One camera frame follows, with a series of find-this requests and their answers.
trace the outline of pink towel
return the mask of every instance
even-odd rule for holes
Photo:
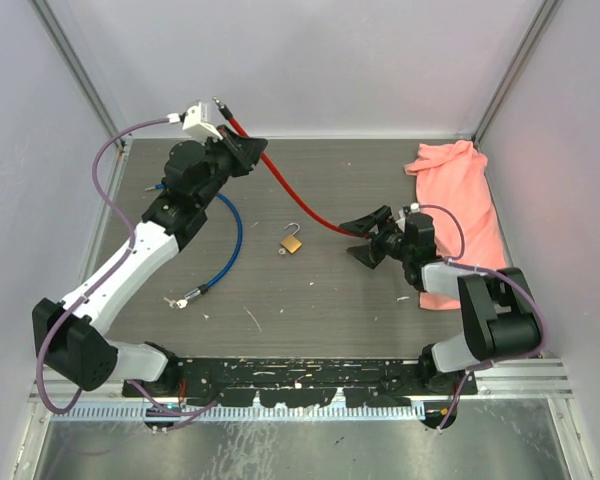
[[[497,269],[506,264],[498,218],[484,176],[486,166],[487,157],[478,153],[472,142],[459,140],[449,145],[420,145],[418,158],[404,169],[408,175],[418,177],[419,203],[446,207],[458,217],[466,239],[465,254],[459,262]],[[443,257],[457,255],[460,236],[453,221],[439,210],[429,209],[424,213],[433,217],[438,253]],[[460,303],[442,295],[423,293],[420,306],[450,310],[460,308]]]

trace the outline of robotic arm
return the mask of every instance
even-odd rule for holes
[[[172,387],[173,355],[153,344],[131,345],[104,336],[122,307],[162,265],[183,250],[207,221],[205,209],[230,177],[248,175],[267,141],[240,137],[206,123],[200,103],[173,123],[195,140],[183,141],[169,153],[161,194],[136,226],[136,242],[127,261],[69,317],[54,337],[45,363],[86,391],[107,380],[139,379]],[[33,310],[36,351],[54,323],[129,249],[127,241],[100,269],[60,302],[47,298]]]
[[[424,383],[441,373],[523,355],[540,344],[538,320],[517,292],[494,276],[447,265],[436,253],[433,219],[417,204],[400,213],[395,220],[385,205],[340,227],[370,238],[368,245],[347,250],[367,267],[377,267],[388,255],[402,263],[405,279],[416,290],[460,300],[464,331],[423,349],[418,376]],[[529,293],[519,269],[499,272]]]

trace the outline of wood grain surface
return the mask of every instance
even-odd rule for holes
[[[144,188],[160,181],[177,141],[133,142],[117,202],[134,222],[156,195]],[[267,152],[318,213],[340,223],[384,204],[400,207],[414,200],[415,180],[403,166],[414,161],[418,144],[275,140]],[[264,164],[248,177],[229,180],[222,193],[235,203],[245,226],[234,268],[187,308],[169,308],[165,299],[179,299],[210,280],[233,250],[234,220],[216,200],[203,229],[127,304],[109,338],[149,340],[180,355],[414,358],[428,343],[461,330],[459,312],[418,307],[418,293],[395,260],[387,258],[369,270],[347,255],[346,248],[361,241],[310,219]],[[301,225],[303,246],[295,255],[281,256],[279,242],[290,222]],[[101,261],[125,239],[121,223],[113,219]]]

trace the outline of blue cable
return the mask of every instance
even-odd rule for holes
[[[164,185],[161,183],[158,183],[157,185],[148,187],[145,190],[150,191],[150,190],[162,190],[162,189],[164,189]],[[244,227],[242,225],[242,219],[240,218],[240,213],[238,212],[238,209],[236,208],[236,206],[233,203],[231,203],[231,200],[229,200],[227,197],[225,197],[221,193],[216,194],[216,197],[218,199],[220,199],[227,207],[229,207],[229,210],[231,210],[231,213],[233,214],[233,218],[236,220],[236,226],[238,227],[238,238],[236,239],[236,246],[234,247],[233,253],[231,254],[231,258],[229,258],[229,261],[227,262],[227,264],[222,268],[222,270],[220,270],[216,274],[215,277],[213,277],[207,283],[204,283],[204,284],[200,285],[199,287],[194,288],[193,290],[191,290],[189,293],[187,293],[184,296],[184,299],[187,301],[193,300],[194,298],[196,298],[199,295],[204,295],[205,293],[207,293],[209,291],[209,289],[211,287],[213,287],[220,280],[222,280],[222,278],[229,272],[229,270],[231,270],[231,267],[233,267],[233,264],[236,263],[238,255],[240,254],[240,249],[242,248],[242,237],[244,234]]]

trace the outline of gold padlock body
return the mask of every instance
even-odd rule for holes
[[[286,248],[289,253],[296,253],[302,246],[302,242],[293,235],[288,235],[282,239],[280,245]]]

